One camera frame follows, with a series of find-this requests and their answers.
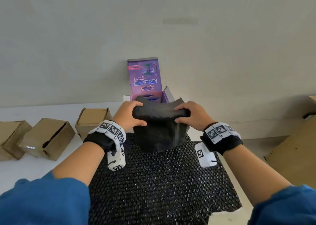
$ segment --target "bubble wrap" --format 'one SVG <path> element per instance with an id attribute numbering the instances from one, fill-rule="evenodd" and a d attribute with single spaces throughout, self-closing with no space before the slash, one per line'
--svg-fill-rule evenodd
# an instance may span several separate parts
<path id="1" fill-rule="evenodd" d="M 207 224 L 213 212 L 241 207 L 234 187 L 219 161 L 202 168 L 189 136 L 161 153 L 143 153 L 134 134 L 124 143 L 126 166 L 112 172 L 106 156 L 89 192 L 89 224 Z"/>

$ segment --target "black foam insert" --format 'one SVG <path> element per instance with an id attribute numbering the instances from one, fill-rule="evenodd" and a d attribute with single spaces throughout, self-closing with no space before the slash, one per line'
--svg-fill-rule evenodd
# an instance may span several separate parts
<path id="1" fill-rule="evenodd" d="M 206 225 L 213 212 L 241 207 L 217 155 L 217 166 L 200 167 L 199 142 L 186 136 L 171 150 L 144 153 L 133 134 L 127 137 L 126 166 L 113 172 L 105 156 L 89 185 L 89 224 Z"/>
<path id="2" fill-rule="evenodd" d="M 185 140 L 188 125 L 174 121 L 178 117 L 190 117 L 188 109 L 174 110 L 183 103 L 181 98 L 172 103 L 157 103 L 138 96 L 136 101 L 144 105 L 133 109 L 133 117 L 147 122 L 145 127 L 134 127 L 135 139 L 142 151 L 164 152 Z"/>

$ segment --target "blue sleeve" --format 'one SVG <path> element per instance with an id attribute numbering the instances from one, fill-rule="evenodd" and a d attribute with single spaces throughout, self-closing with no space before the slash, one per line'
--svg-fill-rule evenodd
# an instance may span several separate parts
<path id="1" fill-rule="evenodd" d="M 309 186 L 290 186 L 257 204 L 248 225 L 316 224 L 316 191 Z"/>
<path id="2" fill-rule="evenodd" d="M 18 180 L 0 196 L 1 224 L 87 225 L 90 208 L 88 187 L 72 178 Z"/>

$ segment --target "forearm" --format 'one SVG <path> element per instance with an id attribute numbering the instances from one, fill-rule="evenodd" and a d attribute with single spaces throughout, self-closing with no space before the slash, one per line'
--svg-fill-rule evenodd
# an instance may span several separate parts
<path id="1" fill-rule="evenodd" d="M 223 156 L 253 205 L 291 185 L 243 145 L 224 152 Z"/>
<path id="2" fill-rule="evenodd" d="M 85 142 L 53 169 L 53 175 L 57 179 L 74 178 L 89 186 L 104 154 L 99 145 Z"/>

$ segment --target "cardboard box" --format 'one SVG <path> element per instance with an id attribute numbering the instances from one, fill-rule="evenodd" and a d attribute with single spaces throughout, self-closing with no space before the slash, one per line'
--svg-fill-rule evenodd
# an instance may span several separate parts
<path id="1" fill-rule="evenodd" d="M 24 155 L 18 142 L 31 129 L 25 120 L 0 122 L 0 161 L 17 160 Z"/>
<path id="2" fill-rule="evenodd" d="M 316 189 L 316 116 L 265 156 L 268 164 L 293 185 Z"/>
<path id="3" fill-rule="evenodd" d="M 83 108 L 75 127 L 78 135 L 84 140 L 89 131 L 96 128 L 104 120 L 110 119 L 112 119 L 112 116 L 108 108 Z"/>
<path id="4" fill-rule="evenodd" d="M 24 135 L 19 147 L 35 156 L 56 161 L 75 135 L 68 121 L 42 118 Z"/>
<path id="5" fill-rule="evenodd" d="M 140 95 L 157 103 L 175 101 L 168 86 L 162 90 L 158 58 L 128 59 L 127 68 L 132 95 L 124 95 L 124 101 L 133 101 Z"/>

